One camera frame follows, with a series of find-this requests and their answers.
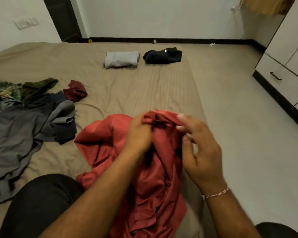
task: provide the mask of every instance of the green plaid garment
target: green plaid garment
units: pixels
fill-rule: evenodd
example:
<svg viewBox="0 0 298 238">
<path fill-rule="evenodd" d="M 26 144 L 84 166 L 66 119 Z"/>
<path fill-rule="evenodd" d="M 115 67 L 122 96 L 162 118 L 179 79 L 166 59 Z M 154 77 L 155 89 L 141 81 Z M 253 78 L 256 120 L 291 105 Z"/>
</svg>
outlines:
<svg viewBox="0 0 298 238">
<path fill-rule="evenodd" d="M 0 101 L 13 99 L 21 101 L 20 88 L 22 84 L 14 84 L 11 82 L 0 81 Z"/>
</svg>

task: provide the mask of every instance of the red garment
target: red garment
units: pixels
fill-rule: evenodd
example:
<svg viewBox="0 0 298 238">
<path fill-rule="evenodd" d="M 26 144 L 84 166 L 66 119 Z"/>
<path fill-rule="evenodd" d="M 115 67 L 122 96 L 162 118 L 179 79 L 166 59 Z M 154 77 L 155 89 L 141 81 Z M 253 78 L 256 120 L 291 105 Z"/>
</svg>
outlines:
<svg viewBox="0 0 298 238">
<path fill-rule="evenodd" d="M 111 228 L 110 238 L 174 237 L 187 212 L 179 194 L 182 134 L 175 129 L 175 125 L 183 124 L 176 116 L 160 110 L 144 116 L 143 122 L 154 127 L 154 152 L 147 152 L 139 167 Z M 92 167 L 92 171 L 76 178 L 85 190 L 122 151 L 131 120 L 127 115 L 110 115 L 86 126 L 76 137 L 77 147 Z"/>
<path fill-rule="evenodd" d="M 75 103 L 87 96 L 86 89 L 81 82 L 71 80 L 68 86 L 70 88 L 63 89 L 66 99 L 71 100 Z"/>
</svg>

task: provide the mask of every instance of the beige bed sheet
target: beige bed sheet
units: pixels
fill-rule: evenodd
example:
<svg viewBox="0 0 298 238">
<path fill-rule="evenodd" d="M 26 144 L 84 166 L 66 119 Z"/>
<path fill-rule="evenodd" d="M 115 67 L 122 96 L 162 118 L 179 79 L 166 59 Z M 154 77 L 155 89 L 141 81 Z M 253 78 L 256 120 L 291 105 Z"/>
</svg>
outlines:
<svg viewBox="0 0 298 238">
<path fill-rule="evenodd" d="M 138 43 L 24 43 L 0 52 L 0 80 L 13 83 L 36 82 L 49 77 L 59 80 L 50 92 L 67 88 L 70 80 L 83 83 L 88 96 L 75 103 L 77 134 L 95 120 L 111 114 L 135 116 L 150 109 L 186 113 L 205 120 L 191 68 L 183 53 L 182 61 L 168 65 L 145 64 L 143 54 L 162 50 L 170 44 Z M 105 69 L 107 51 L 140 51 L 138 68 Z M 59 145 L 45 142 L 25 169 L 16 188 L 45 174 L 61 173 L 75 178 L 91 168 L 73 141 Z M 188 212 L 176 237 L 202 237 L 200 219 L 203 202 L 186 174 L 181 193 Z M 0 204 L 0 226 L 11 202 Z"/>
</svg>

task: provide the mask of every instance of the black pants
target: black pants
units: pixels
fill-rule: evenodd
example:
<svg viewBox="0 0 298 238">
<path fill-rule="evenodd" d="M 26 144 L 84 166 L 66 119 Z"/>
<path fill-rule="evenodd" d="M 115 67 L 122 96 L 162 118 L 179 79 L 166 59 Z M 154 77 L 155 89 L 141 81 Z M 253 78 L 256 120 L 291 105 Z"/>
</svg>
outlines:
<svg viewBox="0 0 298 238">
<path fill-rule="evenodd" d="M 37 238 L 83 193 L 72 178 L 51 174 L 27 183 L 14 197 L 0 229 L 0 238 Z M 297 238 L 291 228 L 275 223 L 256 226 L 263 238 Z"/>
</svg>

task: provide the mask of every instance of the black baseboard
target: black baseboard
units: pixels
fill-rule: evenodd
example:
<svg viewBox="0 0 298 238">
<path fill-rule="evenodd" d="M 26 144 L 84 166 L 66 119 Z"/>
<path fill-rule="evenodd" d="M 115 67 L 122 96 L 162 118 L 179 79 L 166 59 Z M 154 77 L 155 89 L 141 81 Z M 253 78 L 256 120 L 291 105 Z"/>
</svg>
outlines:
<svg viewBox="0 0 298 238">
<path fill-rule="evenodd" d="M 285 112 L 298 124 L 298 110 L 284 98 L 258 71 L 253 77 L 273 97 L 273 99 L 285 110 Z"/>
<path fill-rule="evenodd" d="M 131 37 L 90 37 L 81 38 L 80 43 L 88 43 L 88 39 L 93 42 L 136 42 L 136 43 L 193 43 L 193 44 L 233 44 L 233 45 L 250 45 L 256 50 L 264 53 L 266 47 L 259 44 L 253 39 L 194 39 L 194 38 L 131 38 Z"/>
<path fill-rule="evenodd" d="M 255 40 L 252 40 L 251 46 L 255 48 L 257 51 L 264 53 L 267 47 L 264 47 L 262 44 L 258 43 Z"/>
</svg>

